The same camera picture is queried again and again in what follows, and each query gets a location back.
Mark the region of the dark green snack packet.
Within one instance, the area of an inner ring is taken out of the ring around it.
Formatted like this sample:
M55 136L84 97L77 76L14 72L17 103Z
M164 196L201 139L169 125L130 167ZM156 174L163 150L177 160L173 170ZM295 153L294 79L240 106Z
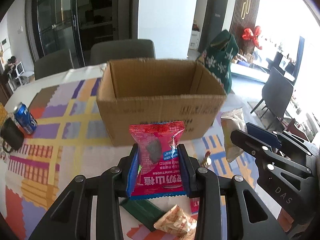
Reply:
M147 199L132 200L126 198L120 203L120 206L151 232L156 230L154 224L165 214L163 210Z

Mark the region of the red hawthorn snack packet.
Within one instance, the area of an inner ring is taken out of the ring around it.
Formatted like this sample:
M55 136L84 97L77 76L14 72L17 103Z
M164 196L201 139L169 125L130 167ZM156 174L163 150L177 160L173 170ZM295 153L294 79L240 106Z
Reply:
M177 146L183 121L130 125L138 145L138 172L131 199L184 195Z

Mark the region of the gold orange snack packet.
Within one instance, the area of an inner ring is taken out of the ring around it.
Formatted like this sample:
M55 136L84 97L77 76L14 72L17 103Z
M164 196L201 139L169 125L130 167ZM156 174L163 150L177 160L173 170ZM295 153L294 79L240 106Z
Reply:
M174 235L178 239L195 239L197 220L175 205L157 220L153 227Z

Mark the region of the red snack bar packet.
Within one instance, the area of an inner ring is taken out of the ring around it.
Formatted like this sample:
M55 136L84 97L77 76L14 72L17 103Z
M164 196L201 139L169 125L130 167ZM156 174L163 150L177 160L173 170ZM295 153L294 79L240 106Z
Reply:
M198 213L199 205L200 205L200 199L199 198L190 198L191 213Z

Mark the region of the small gold wrapped candy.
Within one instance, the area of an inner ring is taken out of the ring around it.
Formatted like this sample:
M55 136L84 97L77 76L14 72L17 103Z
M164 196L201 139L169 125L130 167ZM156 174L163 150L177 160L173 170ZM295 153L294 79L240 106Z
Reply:
M207 151L204 155L204 159L201 163L201 167L209 168L212 164L212 160L210 158L210 151Z

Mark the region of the dark chair at right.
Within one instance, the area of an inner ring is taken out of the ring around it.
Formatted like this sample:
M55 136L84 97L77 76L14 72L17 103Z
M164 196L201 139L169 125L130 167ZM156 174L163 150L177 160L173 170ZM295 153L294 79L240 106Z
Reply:
M268 80L262 89L262 99L253 107L250 113L252 114L264 101L267 108L266 112L269 110L273 115L273 120L269 123L266 130L268 130L276 120L278 124L281 124L292 93L292 83L281 74L281 72L272 67Z

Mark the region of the colourful patterned tablecloth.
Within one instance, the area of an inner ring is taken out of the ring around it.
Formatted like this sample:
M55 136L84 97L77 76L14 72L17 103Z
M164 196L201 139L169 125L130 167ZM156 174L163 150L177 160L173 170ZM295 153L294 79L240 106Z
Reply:
M24 102L38 122L35 133L25 135L17 152L4 152L1 142L1 215L18 239L30 237L76 175L101 175L130 153L132 146L112 146L97 108L99 77L105 66L69 70L31 82L16 90L6 104L10 113ZM204 137L182 141L188 154L201 162L210 151L210 170L227 178L242 175L277 218L280 206L257 185L254 158L243 153L227 162L220 115ZM120 214L124 239L177 239L163 231L151 232L122 207Z

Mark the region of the green knitted bag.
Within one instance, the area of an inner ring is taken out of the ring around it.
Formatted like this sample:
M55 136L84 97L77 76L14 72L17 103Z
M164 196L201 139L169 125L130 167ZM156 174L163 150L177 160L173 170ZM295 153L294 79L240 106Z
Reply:
M198 56L196 62L204 65L229 94L232 87L231 61L239 52L234 35L223 30Z

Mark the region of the cardboard box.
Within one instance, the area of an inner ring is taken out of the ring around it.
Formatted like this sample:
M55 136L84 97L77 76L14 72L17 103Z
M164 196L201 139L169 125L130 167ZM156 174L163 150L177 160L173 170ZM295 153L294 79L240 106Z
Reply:
M107 63L97 106L113 146L134 143L130 125L183 121L182 140L208 131L227 94L201 63L124 59Z

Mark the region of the black mug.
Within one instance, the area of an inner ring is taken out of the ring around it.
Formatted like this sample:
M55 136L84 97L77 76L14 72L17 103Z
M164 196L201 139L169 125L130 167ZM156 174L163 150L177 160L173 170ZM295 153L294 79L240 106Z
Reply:
M19 150L24 141L23 132L16 126L15 122L8 118L1 127L2 147L6 153Z

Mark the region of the blue Pepsi can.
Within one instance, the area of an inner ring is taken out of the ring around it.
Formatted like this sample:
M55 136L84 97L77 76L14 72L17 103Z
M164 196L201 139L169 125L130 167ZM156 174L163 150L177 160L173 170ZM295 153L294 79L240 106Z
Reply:
M19 102L15 106L14 117L27 134L33 134L35 132L37 121L24 103Z

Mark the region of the yellow woven mat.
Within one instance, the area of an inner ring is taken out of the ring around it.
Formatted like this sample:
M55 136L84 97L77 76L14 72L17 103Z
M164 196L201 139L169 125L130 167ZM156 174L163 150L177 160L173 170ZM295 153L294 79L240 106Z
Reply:
M6 118L8 116L8 113L2 103L0 103L0 126L3 125L3 122L5 122Z

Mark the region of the grey chair far left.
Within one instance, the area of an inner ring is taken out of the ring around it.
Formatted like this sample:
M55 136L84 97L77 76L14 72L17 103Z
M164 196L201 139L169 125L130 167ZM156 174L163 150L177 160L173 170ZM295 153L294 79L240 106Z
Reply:
M74 69L71 52L62 49L48 54L34 64L35 80Z

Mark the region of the person sitting in background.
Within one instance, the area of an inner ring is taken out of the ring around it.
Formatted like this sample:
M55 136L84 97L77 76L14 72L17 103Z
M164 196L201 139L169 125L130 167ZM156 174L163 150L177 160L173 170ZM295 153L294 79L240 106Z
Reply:
M15 56L12 56L8 59L7 64L5 65L4 72L2 74L2 81L4 83L8 83L9 76L8 73L11 71L11 69L16 66L17 60Z

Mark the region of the black glass cabinet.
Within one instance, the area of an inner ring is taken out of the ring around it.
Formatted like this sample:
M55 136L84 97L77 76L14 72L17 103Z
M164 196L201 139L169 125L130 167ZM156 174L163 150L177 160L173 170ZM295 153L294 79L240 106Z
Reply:
M139 0L31 0L35 55L68 49L76 68L100 42L138 37Z

